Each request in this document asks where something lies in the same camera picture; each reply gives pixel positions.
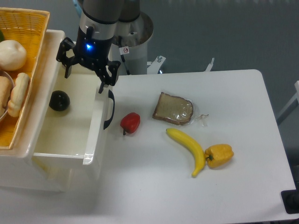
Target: red bell pepper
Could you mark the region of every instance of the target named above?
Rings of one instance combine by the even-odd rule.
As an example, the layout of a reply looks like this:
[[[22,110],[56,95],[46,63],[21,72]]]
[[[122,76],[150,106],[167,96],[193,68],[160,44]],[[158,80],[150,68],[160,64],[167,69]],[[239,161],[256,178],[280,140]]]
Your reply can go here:
[[[121,120],[121,127],[123,128],[123,135],[126,133],[134,133],[140,124],[140,116],[137,113],[129,113]]]

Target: warning sticker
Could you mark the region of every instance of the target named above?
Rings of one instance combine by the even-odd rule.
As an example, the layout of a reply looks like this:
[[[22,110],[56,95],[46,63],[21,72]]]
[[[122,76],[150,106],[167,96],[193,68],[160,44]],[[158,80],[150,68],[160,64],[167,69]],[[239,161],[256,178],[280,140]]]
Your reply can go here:
[[[125,55],[125,54],[128,54],[128,53],[130,53],[130,51],[129,51],[129,47],[122,47],[122,48],[120,48],[120,54],[121,55]]]

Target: drawer handle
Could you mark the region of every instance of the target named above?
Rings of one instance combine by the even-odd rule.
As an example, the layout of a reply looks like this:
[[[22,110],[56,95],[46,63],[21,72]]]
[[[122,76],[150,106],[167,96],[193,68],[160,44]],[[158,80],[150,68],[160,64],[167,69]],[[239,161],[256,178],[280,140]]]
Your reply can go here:
[[[113,100],[113,110],[112,110],[112,114],[111,114],[110,119],[105,120],[105,122],[104,122],[104,130],[109,127],[109,125],[112,122],[113,116],[114,116],[115,100],[114,100],[114,94],[111,90],[108,91],[108,98]]]

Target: banana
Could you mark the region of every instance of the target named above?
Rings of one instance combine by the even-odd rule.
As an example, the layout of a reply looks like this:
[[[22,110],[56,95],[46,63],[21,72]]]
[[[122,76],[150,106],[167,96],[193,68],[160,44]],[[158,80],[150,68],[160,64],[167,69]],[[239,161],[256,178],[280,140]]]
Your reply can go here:
[[[176,128],[167,128],[166,133],[173,140],[185,146],[193,154],[195,169],[192,172],[192,177],[195,178],[206,164],[204,150],[196,140]]]

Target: bread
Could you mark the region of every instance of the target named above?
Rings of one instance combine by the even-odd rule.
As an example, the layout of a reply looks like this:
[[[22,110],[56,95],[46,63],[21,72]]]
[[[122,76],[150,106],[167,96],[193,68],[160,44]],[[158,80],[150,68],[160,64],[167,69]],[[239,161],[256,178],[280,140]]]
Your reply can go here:
[[[161,92],[153,118],[175,125],[185,125],[193,115],[193,105],[182,97],[171,96]]]
[[[12,84],[7,77],[0,76],[0,117],[4,114]]]
[[[19,73],[15,80],[15,87],[11,91],[10,100],[8,102],[8,114],[12,117],[18,117],[20,115],[29,80],[30,78],[26,73]]]

